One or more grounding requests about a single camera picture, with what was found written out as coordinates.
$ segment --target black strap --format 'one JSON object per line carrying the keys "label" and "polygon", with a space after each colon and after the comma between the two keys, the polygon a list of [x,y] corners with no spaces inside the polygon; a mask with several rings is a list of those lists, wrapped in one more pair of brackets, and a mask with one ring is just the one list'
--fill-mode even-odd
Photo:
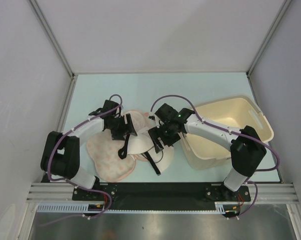
{"label": "black strap", "polygon": [[127,157],[127,148],[129,146],[130,134],[127,134],[124,146],[118,150],[118,156],[120,159],[125,159]]}
{"label": "black strap", "polygon": [[161,171],[159,170],[159,168],[157,167],[156,163],[154,162],[154,160],[152,159],[151,155],[146,151],[144,152],[145,157],[147,158],[147,160],[150,162],[152,168],[155,170],[155,173],[159,176],[161,175]]}

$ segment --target gray metal frame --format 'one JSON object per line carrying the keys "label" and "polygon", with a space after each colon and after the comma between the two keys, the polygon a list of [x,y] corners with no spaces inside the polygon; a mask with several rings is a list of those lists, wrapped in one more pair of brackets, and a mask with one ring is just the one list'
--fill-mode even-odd
{"label": "gray metal frame", "polygon": [[274,36],[277,28],[281,24],[286,12],[288,11],[289,7],[291,6],[291,3],[293,0],[285,0],[285,2],[281,5],[280,10],[278,11],[272,25],[270,26],[270,29],[268,30],[261,46],[259,47],[259,50],[254,57],[252,63],[250,64],[249,69],[247,70],[247,76],[250,77],[252,72],[254,71],[254,68],[256,67],[257,63],[261,59],[263,53],[265,52],[267,46],[269,45],[272,37]]}
{"label": "gray metal frame", "polygon": [[[256,193],[255,186],[253,184],[247,184],[249,191],[252,195]],[[296,238],[301,240],[301,206],[292,183],[258,183],[258,195],[256,205],[261,204],[286,204],[289,211],[290,219],[295,231]],[[32,225],[35,214],[39,206],[44,206],[50,203],[50,208],[45,208],[46,213],[57,213],[60,212],[58,207],[65,206],[67,204],[67,213],[78,213],[78,208],[85,207],[88,203],[90,204],[101,204],[101,201],[73,201],[74,187],[67,183],[33,183],[31,185],[27,200],[26,200],[26,213],[18,235],[18,239],[26,240],[31,234]],[[160,213],[166,214],[220,214],[223,212],[223,204],[235,204],[232,202],[216,202],[216,211],[164,211]],[[157,213],[153,211],[120,211],[110,210],[107,213],[123,213],[123,214],[135,214],[135,213]]]}
{"label": "gray metal frame", "polygon": [[[70,106],[70,102],[72,99],[72,95],[75,89],[77,76],[74,75],[62,49],[59,45],[49,23],[47,22],[43,11],[41,10],[39,4],[36,0],[28,0],[31,8],[35,16],[37,17],[39,23],[41,24],[44,32],[46,33],[49,41],[52,44],[55,52],[57,53],[59,59],[61,60],[65,70],[67,71],[68,75],[71,78],[71,82],[68,88],[68,92],[64,101],[63,109],[60,114],[60,120],[58,122],[57,131],[62,131],[66,116],[68,113],[68,109]],[[258,53],[256,54],[255,58],[253,59],[249,69],[247,70],[248,80],[250,75],[252,74],[255,66],[259,62],[261,56],[265,52],[270,40],[272,39],[276,29],[280,25],[285,13],[289,9],[293,0],[285,0],[283,3],[280,11],[278,12],[272,26],[270,27],[265,39],[263,40]],[[280,183],[259,183],[258,185],[258,196],[257,201],[255,204],[286,204],[287,209],[289,211],[290,219],[296,234],[296,238],[301,240],[301,206],[298,201],[298,197],[296,195],[296,191],[294,189],[293,184],[280,184]],[[253,185],[248,185],[249,191],[252,195],[256,192],[255,187]],[[73,194],[73,186],[68,185],[66,183],[33,183],[25,205],[25,214],[23,218],[23,222],[21,223],[21,228],[19,234],[17,236],[18,239],[26,240],[29,238],[32,225],[34,221],[35,214],[37,212],[38,207],[43,203],[51,203],[58,205],[68,204],[68,205],[84,205],[87,203],[101,203],[99,201],[96,202],[74,202],[72,201],[72,194]],[[220,206],[220,204],[226,204],[225,202],[217,202],[216,209]]]}
{"label": "gray metal frame", "polygon": [[41,10],[38,2],[36,0],[28,0],[28,3],[30,5],[30,7],[32,8],[36,18],[38,19],[40,25],[42,26],[43,31],[45,32],[45,34],[48,37],[48,40],[50,41],[53,49],[55,50],[55,52],[57,53],[59,59],[61,60],[66,72],[68,73],[68,75],[72,78],[74,76],[73,71],[71,69],[70,64],[68,63],[62,48],[60,46],[60,44],[58,43],[49,23],[47,22],[43,11]]}

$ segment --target white wall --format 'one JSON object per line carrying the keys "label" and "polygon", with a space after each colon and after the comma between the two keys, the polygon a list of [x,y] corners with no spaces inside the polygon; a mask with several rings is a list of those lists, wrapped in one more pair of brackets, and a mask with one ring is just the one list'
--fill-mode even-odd
{"label": "white wall", "polygon": [[38,0],[75,73],[246,72],[284,0]]}
{"label": "white wall", "polygon": [[11,239],[70,79],[26,0],[0,0],[0,216],[15,204]]}
{"label": "white wall", "polygon": [[252,75],[258,104],[275,136],[281,172],[301,203],[301,0],[293,2]]}

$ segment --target red wire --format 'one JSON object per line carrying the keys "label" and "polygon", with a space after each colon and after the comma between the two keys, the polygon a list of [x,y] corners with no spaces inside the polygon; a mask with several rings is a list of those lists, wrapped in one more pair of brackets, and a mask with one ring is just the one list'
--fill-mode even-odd
{"label": "red wire", "polygon": [[239,205],[239,206],[240,206],[240,207],[243,206],[243,205],[244,205],[244,199],[243,199],[242,195],[239,194],[239,195],[237,196],[237,198],[238,198],[238,202],[242,201],[242,204]]}
{"label": "red wire", "polygon": [[106,207],[106,204],[107,204],[107,196],[104,194],[104,207]]}

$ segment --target metal floor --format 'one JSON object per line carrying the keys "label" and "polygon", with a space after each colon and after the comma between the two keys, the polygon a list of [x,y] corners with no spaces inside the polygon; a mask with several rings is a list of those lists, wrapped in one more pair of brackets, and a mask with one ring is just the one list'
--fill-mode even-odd
{"label": "metal floor", "polygon": [[295,240],[286,205],[256,205],[226,220],[213,214],[108,213],[92,220],[37,213],[29,240]]}

